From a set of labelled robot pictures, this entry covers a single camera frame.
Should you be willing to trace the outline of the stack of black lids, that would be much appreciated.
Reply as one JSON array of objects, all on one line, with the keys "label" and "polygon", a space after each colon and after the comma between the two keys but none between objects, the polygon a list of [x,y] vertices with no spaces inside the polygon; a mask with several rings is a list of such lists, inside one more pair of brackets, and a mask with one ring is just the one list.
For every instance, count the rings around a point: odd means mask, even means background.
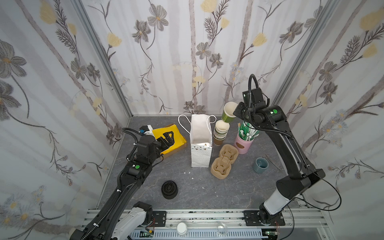
[{"label": "stack of black lids", "polygon": [[166,181],[162,185],[161,192],[165,199],[174,199],[178,194],[178,186],[174,181]]}]

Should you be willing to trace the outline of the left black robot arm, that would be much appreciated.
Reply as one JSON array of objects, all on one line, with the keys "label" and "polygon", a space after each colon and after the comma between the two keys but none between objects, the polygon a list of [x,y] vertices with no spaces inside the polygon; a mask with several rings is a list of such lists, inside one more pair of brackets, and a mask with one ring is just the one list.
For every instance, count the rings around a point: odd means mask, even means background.
[{"label": "left black robot arm", "polygon": [[127,164],[117,177],[117,187],[99,213],[84,230],[74,229],[71,240],[125,240],[139,226],[153,224],[151,205],[138,202],[128,215],[121,217],[130,199],[151,173],[156,159],[174,143],[174,133],[166,132],[155,138],[130,128],[123,128],[131,135],[134,148],[127,156]]}]

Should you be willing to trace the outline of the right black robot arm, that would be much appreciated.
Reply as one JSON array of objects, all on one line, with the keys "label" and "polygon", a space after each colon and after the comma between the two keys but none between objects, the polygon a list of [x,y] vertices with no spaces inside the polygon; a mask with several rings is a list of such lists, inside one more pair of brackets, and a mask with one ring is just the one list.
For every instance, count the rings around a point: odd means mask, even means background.
[{"label": "right black robot arm", "polygon": [[283,110],[279,106],[268,107],[260,88],[244,91],[243,99],[234,115],[270,137],[288,174],[276,182],[274,193],[259,207],[257,222],[271,225],[281,217],[281,211],[294,197],[311,188],[326,174],[309,161],[294,138]]}]

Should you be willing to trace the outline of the brown pulp cup carrier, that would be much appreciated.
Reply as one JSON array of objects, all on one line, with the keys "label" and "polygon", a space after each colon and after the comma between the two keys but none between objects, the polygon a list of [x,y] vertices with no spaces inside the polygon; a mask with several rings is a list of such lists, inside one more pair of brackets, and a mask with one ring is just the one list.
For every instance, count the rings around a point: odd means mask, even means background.
[{"label": "brown pulp cup carrier", "polygon": [[216,158],[211,166],[211,174],[220,179],[225,179],[231,169],[233,163],[239,156],[239,151],[236,147],[232,145],[223,145],[219,152],[219,157]]}]

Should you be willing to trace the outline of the green paper coffee cup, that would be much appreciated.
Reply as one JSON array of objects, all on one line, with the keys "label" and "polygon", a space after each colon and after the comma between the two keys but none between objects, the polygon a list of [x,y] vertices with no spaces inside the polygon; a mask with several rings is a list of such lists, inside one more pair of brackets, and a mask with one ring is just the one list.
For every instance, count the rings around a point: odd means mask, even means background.
[{"label": "green paper coffee cup", "polygon": [[228,102],[224,106],[222,120],[226,123],[231,123],[236,116],[234,115],[234,111],[236,110],[238,103]]}]

